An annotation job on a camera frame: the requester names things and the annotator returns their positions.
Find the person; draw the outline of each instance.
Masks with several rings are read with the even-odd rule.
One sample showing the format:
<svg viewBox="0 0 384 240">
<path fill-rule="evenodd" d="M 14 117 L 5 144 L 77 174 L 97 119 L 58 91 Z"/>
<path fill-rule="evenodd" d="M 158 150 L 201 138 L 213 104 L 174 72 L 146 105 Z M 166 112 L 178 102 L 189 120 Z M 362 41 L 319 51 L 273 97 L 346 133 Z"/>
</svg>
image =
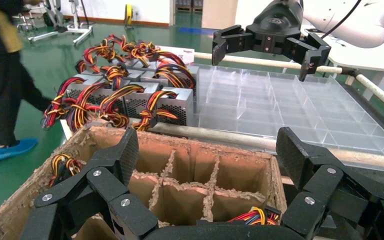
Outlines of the person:
<svg viewBox="0 0 384 240">
<path fill-rule="evenodd" d="M 44 112 L 51 99 L 42 96 L 21 63 L 23 43 L 12 16 L 25 4 L 41 0 L 0 0 L 0 160 L 24 154 L 38 143 L 35 138 L 17 140 L 14 135 L 21 100 Z"/>
</svg>

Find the power supply unit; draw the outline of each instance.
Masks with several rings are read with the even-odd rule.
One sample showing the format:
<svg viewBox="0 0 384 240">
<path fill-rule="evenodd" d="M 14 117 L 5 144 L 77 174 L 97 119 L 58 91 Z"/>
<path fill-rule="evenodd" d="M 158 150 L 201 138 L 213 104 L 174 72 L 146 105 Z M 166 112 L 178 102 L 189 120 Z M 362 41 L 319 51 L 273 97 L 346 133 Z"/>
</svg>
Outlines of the power supply unit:
<svg viewBox="0 0 384 240">
<path fill-rule="evenodd" d="M 156 61 L 148 61 L 147 63 L 149 66 L 144 66 L 141 61 L 137 61 L 133 66 L 131 66 L 131 69 L 152 72 L 157 69 L 157 65 L 159 64 L 159 62 Z"/>
<path fill-rule="evenodd" d="M 145 73 L 144 71 L 138 71 L 133 69 L 128 69 L 128 76 L 124 76 L 123 80 L 130 80 L 132 82 L 140 82 L 141 76 Z"/>
<path fill-rule="evenodd" d="M 144 92 L 132 92 L 124 97 L 127 116 L 129 118 L 140 119 L 139 115 L 147 104 L 150 96 L 159 91 L 161 86 L 157 82 L 131 82 L 130 84 L 137 84 L 145 88 Z"/>
<path fill-rule="evenodd" d="M 193 113 L 197 113 L 198 108 L 198 102 L 199 102 L 199 96 L 200 96 L 200 68 L 198 66 L 188 66 L 188 69 L 192 76 L 195 78 L 196 85 L 193 88 Z M 186 76 L 183 73 L 178 73 L 181 78 L 186 79 Z M 141 77 L 141 82 L 146 83 L 160 83 L 163 87 L 173 87 L 173 85 L 169 82 L 169 80 L 164 77 L 160 76 L 159 78 L 153 78 L 155 76 L 155 72 L 153 71 L 146 71 Z"/>
<path fill-rule="evenodd" d="M 139 60 L 138 59 L 127 59 L 124 58 L 125 62 L 121 62 L 118 59 L 114 58 L 109 65 L 110 66 L 117 66 L 118 64 L 124 64 L 127 69 L 132 69 L 132 66 L 135 65 Z"/>
<path fill-rule="evenodd" d="M 146 71 L 140 76 L 141 83 L 159 83 L 163 87 L 173 87 L 167 78 L 154 78 L 155 73 L 153 71 Z"/>
<path fill-rule="evenodd" d="M 84 83 L 72 83 L 67 87 L 66 95 L 69 98 L 77 99 L 80 95 L 80 93 L 87 88 L 89 85 L 96 84 L 96 83 L 105 83 L 108 82 L 106 79 L 103 79 L 100 77 L 98 79 L 98 76 L 92 76 L 92 75 L 83 75 L 83 79 L 87 79 Z M 123 80 L 122 85 L 128 85 L 130 84 L 129 80 Z M 91 96 L 87 99 L 88 103 L 94 104 L 94 105 L 100 105 L 101 102 L 111 96 L 115 91 L 111 89 L 111 86 L 109 85 L 108 88 L 100 88 L 96 91 L 94 91 Z M 125 106 L 123 104 L 123 101 L 121 99 L 117 100 L 114 104 L 115 108 L 119 109 L 120 113 L 125 114 Z"/>
<path fill-rule="evenodd" d="M 157 109 L 164 109 L 176 115 L 178 119 L 172 119 L 165 116 L 159 116 L 158 122 L 167 124 L 176 124 L 182 126 L 195 126 L 194 118 L 194 96 L 192 89 L 163 87 L 162 91 L 172 91 L 177 94 L 176 99 L 161 97 L 156 106 Z"/>
</svg>

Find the yellow object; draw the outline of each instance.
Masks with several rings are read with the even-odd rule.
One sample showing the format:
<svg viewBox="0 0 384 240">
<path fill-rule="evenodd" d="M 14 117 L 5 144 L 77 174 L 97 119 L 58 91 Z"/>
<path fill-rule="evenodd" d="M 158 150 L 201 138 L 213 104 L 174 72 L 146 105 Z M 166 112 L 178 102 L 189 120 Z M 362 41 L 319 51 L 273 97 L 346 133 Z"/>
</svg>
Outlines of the yellow object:
<svg viewBox="0 0 384 240">
<path fill-rule="evenodd" d="M 16 26 L 14 26 L 7 15 L 0 10 L 0 39 L 6 48 L 6 51 L 15 53 L 23 48 L 23 42 L 17 32 Z"/>
<path fill-rule="evenodd" d="M 124 25 L 131 26 L 133 17 L 133 9 L 131 4 L 126 4 L 124 13 Z"/>
</svg>

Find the clear plastic tray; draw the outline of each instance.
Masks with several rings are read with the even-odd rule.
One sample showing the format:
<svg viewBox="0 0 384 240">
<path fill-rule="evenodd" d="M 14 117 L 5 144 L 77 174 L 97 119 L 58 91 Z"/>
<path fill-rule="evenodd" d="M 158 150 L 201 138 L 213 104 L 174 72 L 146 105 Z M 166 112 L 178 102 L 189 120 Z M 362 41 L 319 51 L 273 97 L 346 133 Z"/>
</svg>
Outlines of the clear plastic tray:
<svg viewBox="0 0 384 240">
<path fill-rule="evenodd" d="M 197 126 L 384 155 L 384 130 L 333 79 L 199 65 Z"/>
</svg>

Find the wheel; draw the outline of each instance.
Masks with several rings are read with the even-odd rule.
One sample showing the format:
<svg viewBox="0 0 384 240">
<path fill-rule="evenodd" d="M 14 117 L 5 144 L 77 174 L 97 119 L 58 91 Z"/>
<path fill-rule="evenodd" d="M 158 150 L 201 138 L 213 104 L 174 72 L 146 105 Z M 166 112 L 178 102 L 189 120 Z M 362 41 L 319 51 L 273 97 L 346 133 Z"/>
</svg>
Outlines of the wheel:
<svg viewBox="0 0 384 240">
<path fill-rule="evenodd" d="M 45 12 L 43 14 L 43 20 L 45 21 L 45 24 L 48 27 L 53 27 L 54 26 L 54 23 L 52 22 L 51 17 L 49 16 L 49 14 L 47 12 Z"/>
</svg>

